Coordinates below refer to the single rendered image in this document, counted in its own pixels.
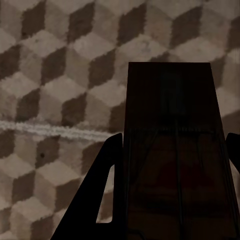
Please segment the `mousetrap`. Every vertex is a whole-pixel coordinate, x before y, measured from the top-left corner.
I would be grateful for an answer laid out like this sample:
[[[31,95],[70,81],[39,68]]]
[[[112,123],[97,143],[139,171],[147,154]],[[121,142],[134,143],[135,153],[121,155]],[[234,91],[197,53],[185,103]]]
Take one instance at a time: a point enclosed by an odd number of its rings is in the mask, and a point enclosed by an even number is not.
[[[128,62],[126,240],[240,240],[210,62]]]

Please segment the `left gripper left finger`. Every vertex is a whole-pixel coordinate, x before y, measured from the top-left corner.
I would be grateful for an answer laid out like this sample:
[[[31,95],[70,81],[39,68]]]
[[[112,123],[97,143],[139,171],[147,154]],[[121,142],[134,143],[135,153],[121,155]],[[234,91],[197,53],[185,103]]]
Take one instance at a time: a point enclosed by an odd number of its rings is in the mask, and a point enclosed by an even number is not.
[[[112,221],[96,223],[110,167],[113,165]],[[126,240],[122,133],[104,142],[50,240]]]

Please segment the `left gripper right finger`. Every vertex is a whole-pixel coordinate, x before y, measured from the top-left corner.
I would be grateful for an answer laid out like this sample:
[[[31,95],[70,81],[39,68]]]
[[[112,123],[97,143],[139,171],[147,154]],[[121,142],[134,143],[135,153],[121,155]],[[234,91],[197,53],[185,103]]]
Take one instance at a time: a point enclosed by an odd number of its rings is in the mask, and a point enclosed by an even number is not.
[[[229,159],[240,173],[240,135],[228,133],[226,138],[226,146]]]

